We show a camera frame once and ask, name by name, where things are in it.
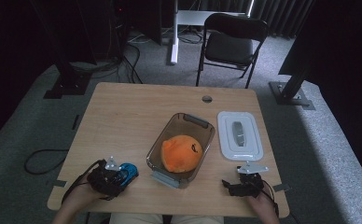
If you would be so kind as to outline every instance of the container lid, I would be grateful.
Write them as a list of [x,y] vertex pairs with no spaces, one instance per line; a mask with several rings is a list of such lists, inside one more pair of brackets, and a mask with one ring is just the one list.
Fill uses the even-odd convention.
[[258,161],[263,157],[258,127],[248,112],[222,111],[218,114],[222,154],[233,161]]

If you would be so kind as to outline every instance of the human hand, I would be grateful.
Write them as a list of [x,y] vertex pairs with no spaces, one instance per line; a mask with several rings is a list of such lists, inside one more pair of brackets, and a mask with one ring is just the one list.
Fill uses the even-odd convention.
[[97,192],[91,187],[86,174],[78,182],[78,185],[70,192],[64,200],[61,208],[53,219],[53,224],[72,223],[77,213],[86,208],[97,199],[105,197],[103,193]]
[[253,196],[247,196],[246,199],[248,203],[253,208],[254,212],[257,214],[259,219],[264,224],[279,224],[280,220],[276,215],[274,210],[274,204],[271,198],[268,197],[269,194],[269,187],[264,184],[263,191],[266,194],[260,192],[259,195],[254,198]]

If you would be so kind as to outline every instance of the chair seat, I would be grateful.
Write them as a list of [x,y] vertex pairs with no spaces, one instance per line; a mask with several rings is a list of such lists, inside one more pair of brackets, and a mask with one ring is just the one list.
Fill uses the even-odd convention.
[[206,59],[248,66],[253,59],[253,42],[221,33],[212,33],[207,41]]

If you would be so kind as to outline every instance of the white leg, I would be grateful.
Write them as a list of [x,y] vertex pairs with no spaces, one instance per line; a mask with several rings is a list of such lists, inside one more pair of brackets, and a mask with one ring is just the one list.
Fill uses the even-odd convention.
[[178,59],[178,0],[174,0],[174,37],[173,37],[173,47],[172,47],[172,64],[177,64]]

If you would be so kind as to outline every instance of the stuffed toy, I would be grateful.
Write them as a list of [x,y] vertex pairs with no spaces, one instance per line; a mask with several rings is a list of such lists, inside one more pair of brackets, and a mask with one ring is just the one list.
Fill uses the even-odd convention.
[[161,161],[166,170],[172,173],[195,169],[201,157],[201,144],[188,135],[177,135],[161,144]]

